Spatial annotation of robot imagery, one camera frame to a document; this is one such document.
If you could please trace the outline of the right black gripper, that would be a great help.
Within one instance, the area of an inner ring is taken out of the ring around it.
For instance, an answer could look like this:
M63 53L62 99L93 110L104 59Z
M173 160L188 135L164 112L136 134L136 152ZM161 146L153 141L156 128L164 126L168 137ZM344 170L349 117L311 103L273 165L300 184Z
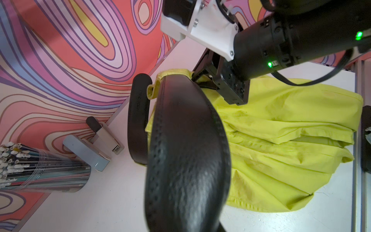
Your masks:
M192 81L201 88L216 90L228 104L248 103L250 80L238 76L231 62L208 48L193 70Z

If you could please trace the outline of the neon yellow trousers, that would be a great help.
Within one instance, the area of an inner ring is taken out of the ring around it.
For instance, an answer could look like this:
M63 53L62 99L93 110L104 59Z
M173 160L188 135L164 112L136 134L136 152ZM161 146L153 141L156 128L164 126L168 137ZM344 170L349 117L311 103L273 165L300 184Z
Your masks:
M261 76L248 103L228 104L204 88L219 114L231 150L227 205L263 213L304 208L341 163L353 161L363 98L331 85L295 86Z

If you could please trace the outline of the black leather belt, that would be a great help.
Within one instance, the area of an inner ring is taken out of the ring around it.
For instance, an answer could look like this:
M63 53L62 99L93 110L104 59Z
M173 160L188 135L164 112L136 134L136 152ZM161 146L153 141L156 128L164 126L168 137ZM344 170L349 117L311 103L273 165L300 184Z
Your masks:
M129 153L147 167L148 229L222 232L231 155L221 119L196 83L170 74L160 82L152 131L146 133L151 84L144 73L134 77L128 109Z

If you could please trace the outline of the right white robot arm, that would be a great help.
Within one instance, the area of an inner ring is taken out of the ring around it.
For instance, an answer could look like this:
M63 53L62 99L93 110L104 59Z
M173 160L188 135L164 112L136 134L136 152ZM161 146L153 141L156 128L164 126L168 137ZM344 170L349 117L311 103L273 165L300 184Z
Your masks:
M243 29L236 25L233 60L207 49L192 80L216 90L229 104L248 102L250 81L272 74L292 85L280 70L344 51L337 66L309 85L335 76L350 60L354 48L371 49L370 1L262 1L269 15Z

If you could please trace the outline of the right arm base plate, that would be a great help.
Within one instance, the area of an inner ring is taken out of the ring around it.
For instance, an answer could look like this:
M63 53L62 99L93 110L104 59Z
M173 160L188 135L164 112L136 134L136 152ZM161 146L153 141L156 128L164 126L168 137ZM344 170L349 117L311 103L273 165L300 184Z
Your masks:
M366 105L361 115L361 167L371 172L371 106Z

